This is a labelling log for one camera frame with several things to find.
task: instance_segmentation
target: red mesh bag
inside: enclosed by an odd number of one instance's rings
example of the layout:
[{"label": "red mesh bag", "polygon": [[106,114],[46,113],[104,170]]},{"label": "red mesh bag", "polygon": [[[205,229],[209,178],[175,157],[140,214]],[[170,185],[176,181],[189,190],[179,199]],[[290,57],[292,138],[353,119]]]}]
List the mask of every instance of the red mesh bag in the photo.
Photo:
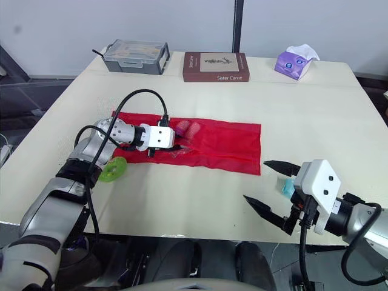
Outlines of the red mesh bag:
[{"label": "red mesh bag", "polygon": [[[120,113],[125,123],[157,125],[158,115]],[[123,156],[129,163],[153,162],[170,165],[203,166],[260,175],[260,124],[224,122],[201,118],[170,118],[175,131],[175,145],[182,149],[172,152],[157,150],[154,157],[147,152],[126,152],[116,149],[114,156]]]}]

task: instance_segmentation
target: green plastic toy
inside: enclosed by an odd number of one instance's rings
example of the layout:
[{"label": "green plastic toy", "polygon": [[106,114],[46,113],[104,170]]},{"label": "green plastic toy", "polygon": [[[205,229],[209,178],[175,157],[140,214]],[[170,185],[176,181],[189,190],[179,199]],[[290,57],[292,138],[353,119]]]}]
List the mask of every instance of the green plastic toy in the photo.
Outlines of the green plastic toy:
[{"label": "green plastic toy", "polygon": [[122,156],[117,156],[108,162],[98,179],[102,182],[112,182],[122,176],[126,168],[127,160]]}]

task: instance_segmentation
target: book cover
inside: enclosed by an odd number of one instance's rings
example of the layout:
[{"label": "book cover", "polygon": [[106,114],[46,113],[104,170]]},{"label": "book cover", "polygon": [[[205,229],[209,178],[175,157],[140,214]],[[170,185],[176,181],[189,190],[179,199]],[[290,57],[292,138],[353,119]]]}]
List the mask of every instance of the book cover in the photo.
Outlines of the book cover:
[{"label": "book cover", "polygon": [[249,69],[245,53],[198,53],[184,55],[185,82],[247,82]]}]

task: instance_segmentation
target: black cable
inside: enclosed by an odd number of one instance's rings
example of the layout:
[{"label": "black cable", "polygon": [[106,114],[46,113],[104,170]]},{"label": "black cable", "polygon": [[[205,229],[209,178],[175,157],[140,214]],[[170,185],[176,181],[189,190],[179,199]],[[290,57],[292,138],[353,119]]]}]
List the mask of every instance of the black cable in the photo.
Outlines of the black cable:
[{"label": "black cable", "polygon": [[[74,140],[74,147],[77,146],[78,142],[79,142],[79,139],[81,137],[81,135],[84,133],[85,130],[87,129],[94,129],[94,130],[97,130],[98,132],[100,132],[101,134],[103,134],[104,136],[107,135],[107,133],[105,131],[103,131],[102,129],[100,129],[99,127],[97,126],[94,126],[94,125],[87,125],[87,126],[84,126],[83,128],[80,129],[80,131],[77,133],[77,136]],[[115,146],[117,147],[120,147],[119,143],[116,142],[111,136],[109,136],[109,140],[114,143]]]},{"label": "black cable", "polygon": [[[136,94],[138,93],[152,93],[154,95],[156,95],[156,97],[159,98],[159,100],[161,101],[162,103],[162,106],[163,106],[163,111],[164,111],[164,114],[163,114],[163,117],[162,117],[162,122],[163,124],[161,125],[164,125],[164,126],[167,126],[168,125],[168,121],[169,121],[169,115],[167,114],[167,107],[166,107],[166,104],[164,103],[164,100],[163,98],[158,94],[156,93],[155,91],[153,90],[150,90],[150,89],[139,89],[139,90],[135,90],[133,91],[131,94],[127,95],[120,103],[120,105],[117,107],[116,109],[116,112],[115,112],[115,115],[114,117],[112,118],[112,120],[110,121],[110,125],[109,125],[109,128],[107,130],[107,132],[104,132],[103,130],[99,129],[98,127],[95,127],[93,125],[87,125],[85,127],[83,127],[77,134],[77,137],[76,137],[76,141],[75,141],[75,146],[77,145],[82,133],[86,130],[86,129],[95,129],[95,130],[98,130],[99,132],[101,132],[102,134],[105,135],[104,139],[102,140],[102,143],[95,155],[95,157],[93,158],[92,162],[90,163],[90,166],[89,166],[89,169],[88,169],[88,174],[92,174],[93,170],[94,170],[94,166],[96,165],[96,162],[102,152],[102,150],[104,149],[105,145],[107,144],[107,141],[108,139],[111,140],[116,146],[119,147],[119,144],[110,137],[110,134],[113,130],[113,126],[115,125],[115,122],[118,118],[118,115],[120,114],[120,111],[121,109],[123,108],[123,106],[125,105],[125,103],[132,97],[132,96],[135,96]],[[86,198],[87,198],[87,203],[88,203],[88,207],[89,207],[89,210],[90,210],[90,216],[92,217],[92,221],[93,221],[93,227],[94,227],[94,230],[95,230],[95,235],[96,235],[96,241],[98,241],[98,238],[99,238],[99,227],[98,227],[98,221],[97,221],[97,217],[96,217],[96,213],[95,213],[95,210],[94,210],[94,206],[93,206],[93,201],[92,201],[92,196],[91,196],[91,193],[90,193],[90,181],[89,181],[89,177],[85,177],[85,192],[86,192]]]},{"label": "black cable", "polygon": [[311,291],[313,289],[306,269],[306,237],[307,226],[305,224],[301,224],[301,237],[299,242],[299,267],[302,273],[304,288],[306,291]]},{"label": "black cable", "polygon": [[98,158],[99,158],[99,156],[100,156],[102,150],[104,149],[104,147],[105,147],[105,145],[106,145],[106,143],[107,143],[107,141],[108,141],[108,139],[109,139],[109,137],[110,137],[110,133],[111,133],[112,130],[113,130],[113,126],[115,125],[115,122],[116,122],[116,120],[117,120],[117,118],[118,118],[118,115],[120,114],[120,111],[121,111],[121,109],[123,108],[123,106],[125,105],[125,103],[126,103],[132,96],[135,96],[136,94],[144,93],[144,92],[152,93],[152,94],[156,95],[156,96],[159,98],[160,102],[162,103],[163,111],[164,111],[164,115],[163,115],[162,120],[164,120],[165,122],[166,122],[166,120],[167,120],[167,122],[168,122],[169,115],[167,114],[167,107],[166,107],[166,105],[164,104],[163,98],[162,98],[158,93],[156,93],[155,91],[150,90],[150,89],[139,89],[139,90],[133,91],[131,94],[127,95],[127,96],[121,101],[120,105],[117,107],[116,112],[115,112],[115,115],[114,115],[114,117],[112,118],[112,120],[110,121],[110,125],[109,125],[109,128],[108,128],[108,130],[107,130],[107,134],[105,135],[104,140],[102,141],[102,143],[101,143],[101,145],[100,145],[100,147],[99,147],[99,149],[98,149],[98,151],[97,151],[95,157],[93,158],[92,163],[91,163],[90,166],[89,166],[89,170],[88,170],[89,173],[92,173],[93,168],[94,168],[94,166],[95,166],[95,164],[96,164],[96,162],[97,162],[97,160],[98,160]]},{"label": "black cable", "polygon": [[353,241],[350,243],[349,247],[345,251],[342,261],[341,261],[341,268],[344,276],[346,279],[348,279],[350,282],[359,285],[359,286],[371,286],[376,285],[379,283],[383,283],[386,280],[385,276],[381,276],[376,279],[368,280],[368,281],[359,281],[354,279],[347,271],[347,261],[352,254],[352,252],[356,249],[357,245],[361,242],[361,240],[364,238],[365,234],[369,231],[373,223],[378,219],[378,217],[381,214],[381,206],[377,203],[365,203],[365,205],[371,206],[376,208],[373,215],[368,219],[368,221],[362,226],[362,228],[357,233],[356,237],[354,237]]},{"label": "black cable", "polygon": [[90,216],[92,217],[93,227],[95,229],[96,243],[98,243],[99,227],[98,227],[97,216],[96,216],[96,213],[95,213],[95,208],[93,206],[92,195],[90,193],[90,181],[89,181],[89,178],[85,179],[85,191],[86,191],[87,205],[89,207]]}]

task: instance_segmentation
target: table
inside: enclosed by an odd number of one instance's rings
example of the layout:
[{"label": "table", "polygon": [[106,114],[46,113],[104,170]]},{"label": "table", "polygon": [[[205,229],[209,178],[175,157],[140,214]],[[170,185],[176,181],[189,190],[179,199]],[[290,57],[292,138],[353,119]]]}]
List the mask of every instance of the table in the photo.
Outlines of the table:
[{"label": "table", "polygon": [[[162,76],[110,73],[96,58],[31,130],[0,173],[0,221],[17,224],[72,151],[78,130],[109,116],[135,89],[156,90],[170,116],[262,124],[261,161],[301,164],[328,159],[346,191],[388,207],[388,128],[349,66],[313,62],[302,80],[275,71],[275,59],[247,58],[251,77],[240,83],[185,83],[184,54],[173,52]],[[125,112],[161,114],[150,94],[131,99]],[[249,195],[288,215],[285,176],[204,167],[130,164],[113,183],[97,183],[93,201],[102,233],[297,243],[260,218]],[[89,221],[86,231],[92,231]],[[309,244],[344,244],[310,232]]]}]

